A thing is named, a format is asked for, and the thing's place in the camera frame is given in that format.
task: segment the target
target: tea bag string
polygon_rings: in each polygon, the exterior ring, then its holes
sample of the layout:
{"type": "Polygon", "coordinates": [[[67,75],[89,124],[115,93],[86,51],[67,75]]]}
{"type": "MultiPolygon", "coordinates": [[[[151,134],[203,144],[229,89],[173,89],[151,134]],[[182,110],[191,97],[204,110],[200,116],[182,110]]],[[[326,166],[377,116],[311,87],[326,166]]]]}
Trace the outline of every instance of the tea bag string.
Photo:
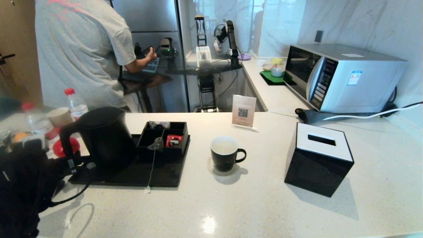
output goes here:
{"type": "MultiPolygon", "coordinates": [[[[160,138],[163,138],[163,135],[165,134],[165,130],[163,129],[162,136],[160,138]]],[[[150,178],[148,179],[147,188],[150,190],[150,182],[151,182],[151,176],[153,174],[154,169],[154,161],[156,159],[156,150],[159,148],[159,144],[154,145],[154,154],[153,154],[153,164],[151,165],[151,171],[150,171],[150,178]]]]}

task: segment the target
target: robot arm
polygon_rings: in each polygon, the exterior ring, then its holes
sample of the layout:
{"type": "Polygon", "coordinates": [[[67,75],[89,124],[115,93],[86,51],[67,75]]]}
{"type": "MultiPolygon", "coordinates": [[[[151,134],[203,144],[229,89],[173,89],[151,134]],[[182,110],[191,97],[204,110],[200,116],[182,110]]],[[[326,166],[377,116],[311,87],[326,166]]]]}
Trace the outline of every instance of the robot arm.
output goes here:
{"type": "Polygon", "coordinates": [[[221,34],[216,36],[220,43],[225,41],[225,38],[228,37],[229,39],[229,55],[231,56],[231,65],[238,66],[238,47],[236,46],[235,42],[235,28],[233,27],[233,22],[231,20],[226,21],[225,27],[221,29],[221,34]]]}

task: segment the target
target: microwave window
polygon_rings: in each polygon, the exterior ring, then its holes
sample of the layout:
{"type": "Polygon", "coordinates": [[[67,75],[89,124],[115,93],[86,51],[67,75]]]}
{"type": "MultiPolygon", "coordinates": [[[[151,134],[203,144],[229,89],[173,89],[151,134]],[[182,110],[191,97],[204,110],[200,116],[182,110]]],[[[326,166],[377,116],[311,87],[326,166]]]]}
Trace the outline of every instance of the microwave window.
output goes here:
{"type": "Polygon", "coordinates": [[[307,83],[308,77],[319,59],[320,55],[316,55],[296,47],[291,47],[286,69],[307,83]]]}

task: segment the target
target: kettle lid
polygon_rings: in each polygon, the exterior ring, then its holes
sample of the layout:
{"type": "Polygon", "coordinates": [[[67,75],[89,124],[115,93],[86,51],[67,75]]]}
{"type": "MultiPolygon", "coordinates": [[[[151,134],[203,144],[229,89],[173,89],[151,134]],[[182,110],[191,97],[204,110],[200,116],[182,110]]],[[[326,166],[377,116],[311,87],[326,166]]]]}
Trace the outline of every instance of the kettle lid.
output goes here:
{"type": "Polygon", "coordinates": [[[125,112],[114,107],[97,108],[82,115],[77,122],[85,128],[102,127],[118,120],[125,112]]]}

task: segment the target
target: wall outlet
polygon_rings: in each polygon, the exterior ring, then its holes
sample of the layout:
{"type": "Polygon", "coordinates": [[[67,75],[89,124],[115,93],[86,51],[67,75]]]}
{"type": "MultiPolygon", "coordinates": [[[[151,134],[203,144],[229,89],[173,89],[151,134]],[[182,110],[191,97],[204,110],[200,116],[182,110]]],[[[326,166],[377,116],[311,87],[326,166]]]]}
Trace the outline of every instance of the wall outlet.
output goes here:
{"type": "Polygon", "coordinates": [[[321,39],[322,39],[322,37],[323,37],[323,31],[322,30],[318,30],[317,32],[316,32],[316,37],[314,38],[314,41],[315,42],[321,42],[321,39]]]}

